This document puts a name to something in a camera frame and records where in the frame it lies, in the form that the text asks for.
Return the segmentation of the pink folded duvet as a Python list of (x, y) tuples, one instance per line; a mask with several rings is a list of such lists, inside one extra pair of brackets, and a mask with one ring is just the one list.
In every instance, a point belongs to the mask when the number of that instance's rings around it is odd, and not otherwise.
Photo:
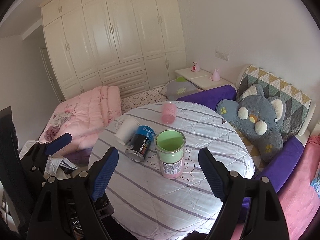
[(67, 155), (92, 148), (99, 134), (121, 116), (120, 90), (117, 86), (99, 86), (59, 104), (40, 135), (40, 142), (49, 142), (44, 138), (45, 131), (52, 122), (53, 115), (62, 112), (70, 112), (74, 116), (63, 124), (54, 140), (69, 133), (72, 141), (57, 153)]

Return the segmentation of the white purple striped quilt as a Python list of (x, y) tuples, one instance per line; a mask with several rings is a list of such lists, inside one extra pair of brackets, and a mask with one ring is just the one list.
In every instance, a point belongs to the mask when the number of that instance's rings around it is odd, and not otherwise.
[[(100, 160), (110, 147), (119, 161), (106, 194), (114, 220), (137, 239), (183, 239), (197, 231), (208, 233), (222, 202), (216, 198), (200, 168), (198, 153), (207, 148), (217, 161), (244, 178), (255, 172), (254, 161), (233, 127), (214, 110), (190, 102), (176, 102), (172, 124), (161, 121), (161, 103), (132, 109), (99, 135), (89, 163)], [(143, 162), (131, 160), (115, 137), (125, 118), (134, 118), (156, 133), (177, 130), (185, 136), (183, 160), (160, 162), (151, 145)]]

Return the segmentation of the white paper cup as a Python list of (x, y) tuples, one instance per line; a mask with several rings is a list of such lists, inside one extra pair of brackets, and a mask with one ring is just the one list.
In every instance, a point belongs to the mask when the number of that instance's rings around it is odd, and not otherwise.
[(139, 122), (131, 116), (120, 118), (116, 123), (115, 137), (117, 141), (126, 145), (133, 138), (139, 126)]

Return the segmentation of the crumpled clothes pile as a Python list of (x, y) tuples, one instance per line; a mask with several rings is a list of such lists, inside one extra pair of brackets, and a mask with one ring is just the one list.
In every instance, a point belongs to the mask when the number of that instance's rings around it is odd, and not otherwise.
[(53, 141), (63, 124), (71, 120), (73, 116), (74, 115), (70, 112), (54, 114), (52, 122), (49, 124), (49, 127), (45, 131), (44, 138), (49, 142)]

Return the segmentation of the small pink plastic cup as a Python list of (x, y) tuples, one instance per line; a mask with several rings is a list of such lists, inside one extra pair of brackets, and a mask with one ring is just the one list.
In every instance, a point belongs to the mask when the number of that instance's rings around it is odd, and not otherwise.
[(165, 124), (172, 124), (176, 119), (177, 106), (172, 102), (162, 105), (161, 120)]

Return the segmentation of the cream built-in wardrobe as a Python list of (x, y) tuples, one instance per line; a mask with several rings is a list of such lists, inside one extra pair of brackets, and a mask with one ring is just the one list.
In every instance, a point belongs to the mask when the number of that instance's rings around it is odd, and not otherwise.
[(102, 85), (127, 97), (187, 66), (177, 0), (52, 0), (42, 22), (65, 99)]

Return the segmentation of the pink red rabbit figurine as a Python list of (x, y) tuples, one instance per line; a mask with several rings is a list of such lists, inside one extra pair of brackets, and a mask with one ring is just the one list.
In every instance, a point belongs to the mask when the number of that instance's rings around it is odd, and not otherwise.
[(200, 67), (199, 67), (199, 64), (197, 62), (193, 62), (193, 66), (191, 68), (191, 71), (195, 72), (195, 73), (200, 71)]

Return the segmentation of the triangle patterned quilted headboard cover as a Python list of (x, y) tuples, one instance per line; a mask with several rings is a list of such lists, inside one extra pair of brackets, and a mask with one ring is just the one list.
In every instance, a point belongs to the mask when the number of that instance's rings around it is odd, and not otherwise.
[(259, 84), (265, 97), (278, 96), (285, 101), (286, 113), (280, 128), (284, 140), (298, 135), (302, 136), (311, 121), (315, 111), (315, 103), (302, 90), (272, 72), (254, 65), (247, 65), (241, 71), (236, 81), (237, 98), (251, 85)]

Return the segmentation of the grey bear plush pillow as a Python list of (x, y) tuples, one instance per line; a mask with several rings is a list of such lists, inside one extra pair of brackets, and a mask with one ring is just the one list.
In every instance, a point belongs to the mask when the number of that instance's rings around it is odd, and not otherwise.
[(283, 148), (280, 127), (285, 101), (278, 96), (266, 98), (261, 85), (251, 85), (237, 101), (221, 100), (215, 111), (259, 150), (264, 162), (269, 163)]

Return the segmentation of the grey flower cushion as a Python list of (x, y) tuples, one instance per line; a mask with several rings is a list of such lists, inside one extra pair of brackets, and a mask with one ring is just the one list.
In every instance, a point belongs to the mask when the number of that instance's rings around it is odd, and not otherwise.
[(201, 92), (193, 83), (180, 76), (175, 80), (168, 82), (160, 91), (160, 94), (165, 96), (169, 101)]

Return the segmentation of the pink bedspread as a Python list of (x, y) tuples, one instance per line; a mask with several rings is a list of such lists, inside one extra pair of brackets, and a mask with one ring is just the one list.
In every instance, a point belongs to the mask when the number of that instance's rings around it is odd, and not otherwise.
[(291, 137), (283, 149), (254, 179), (263, 176), (272, 183), (284, 211), (290, 239), (299, 239), (319, 209), (319, 196), (310, 185), (319, 171), (319, 136), (305, 146)]

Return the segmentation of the heart patterned bed sheet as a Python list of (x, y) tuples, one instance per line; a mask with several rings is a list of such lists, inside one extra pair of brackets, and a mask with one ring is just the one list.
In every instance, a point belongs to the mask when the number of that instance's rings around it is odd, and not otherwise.
[(145, 106), (151, 103), (159, 103), (159, 102), (167, 101), (168, 99), (161, 94), (162, 88), (163, 87), (147, 90), (147, 91), (123, 98), (121, 100), (122, 114), (125, 114), (126, 112), (140, 106)]

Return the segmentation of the white nightstand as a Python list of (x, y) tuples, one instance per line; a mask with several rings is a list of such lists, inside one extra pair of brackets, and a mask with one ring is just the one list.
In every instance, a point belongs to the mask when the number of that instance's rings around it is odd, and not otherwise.
[(189, 82), (193, 83), (195, 86), (202, 90), (210, 90), (216, 87), (222, 87), (225, 85), (230, 85), (236, 89), (233, 83), (221, 78), (220, 81), (212, 81), (209, 77), (212, 75), (210, 72), (205, 70), (200, 70), (199, 72), (192, 72), (191, 68), (184, 68), (175, 71), (177, 77), (182, 76)]

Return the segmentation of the clear cup pink green paper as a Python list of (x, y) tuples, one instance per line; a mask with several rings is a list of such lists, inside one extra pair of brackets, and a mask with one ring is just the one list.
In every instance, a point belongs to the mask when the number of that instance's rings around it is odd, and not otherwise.
[(176, 179), (183, 173), (185, 136), (180, 131), (168, 129), (155, 137), (155, 148), (162, 176)]

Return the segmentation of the blue black cool towel can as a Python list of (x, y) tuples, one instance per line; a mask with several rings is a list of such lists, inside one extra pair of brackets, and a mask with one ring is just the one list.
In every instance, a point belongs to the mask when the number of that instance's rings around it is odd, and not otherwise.
[(154, 136), (155, 132), (151, 127), (139, 126), (135, 132), (135, 135), (127, 146), (125, 151), (126, 155), (135, 162), (143, 162), (150, 145), (153, 142)]

